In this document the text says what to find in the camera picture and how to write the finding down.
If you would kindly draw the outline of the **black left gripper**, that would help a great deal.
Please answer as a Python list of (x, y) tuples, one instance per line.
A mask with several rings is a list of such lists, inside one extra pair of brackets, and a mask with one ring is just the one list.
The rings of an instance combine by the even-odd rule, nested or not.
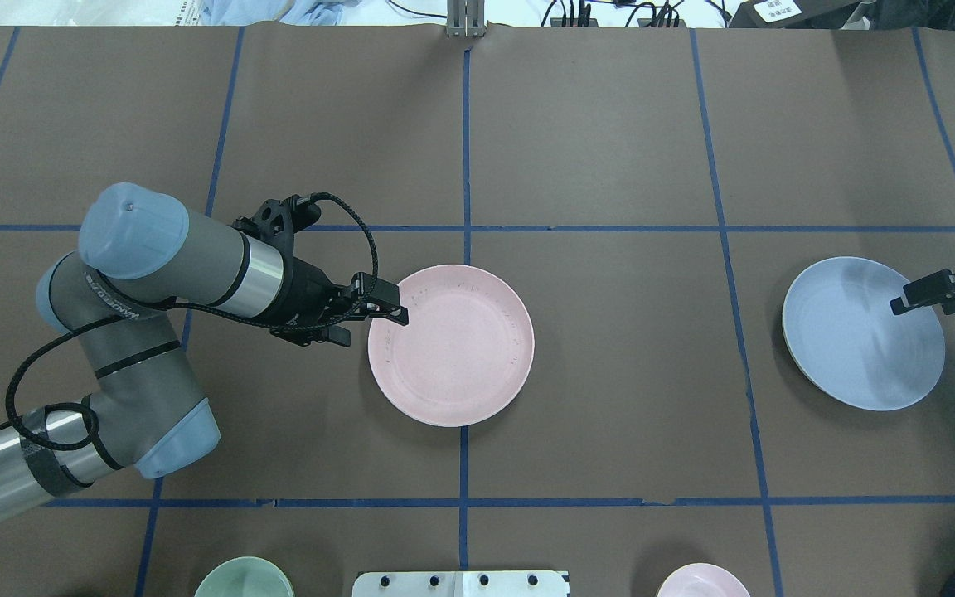
[(322, 269), (295, 256), (294, 236), (321, 219), (320, 201), (340, 199), (333, 194), (293, 194), (281, 201), (265, 201), (250, 218), (235, 219), (235, 230), (250, 238), (250, 257), (260, 241), (276, 250), (282, 262), (279, 290), (269, 306), (246, 320), (299, 347), (323, 343), (349, 347), (349, 330), (330, 323), (338, 317), (342, 321), (383, 318), (408, 325), (409, 311), (401, 303), (397, 284), (365, 272), (357, 272), (347, 286), (334, 284)]

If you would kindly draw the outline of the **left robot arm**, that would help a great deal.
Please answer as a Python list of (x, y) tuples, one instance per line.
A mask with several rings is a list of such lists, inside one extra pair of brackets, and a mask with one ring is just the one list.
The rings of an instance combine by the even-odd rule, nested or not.
[[(295, 255), (295, 236), (330, 201), (360, 227), (369, 272), (345, 284)], [(225, 224), (131, 182), (88, 209), (77, 249), (42, 275), (36, 306), (56, 339), (19, 364), (0, 424), (0, 522), (135, 468), (162, 478), (209, 454), (221, 434), (170, 321), (201, 311), (307, 347), (349, 347), (345, 322), (409, 321), (397, 284), (379, 276), (368, 225), (328, 192), (268, 200)], [(17, 392), (38, 359), (79, 340), (98, 390), (22, 413)]]

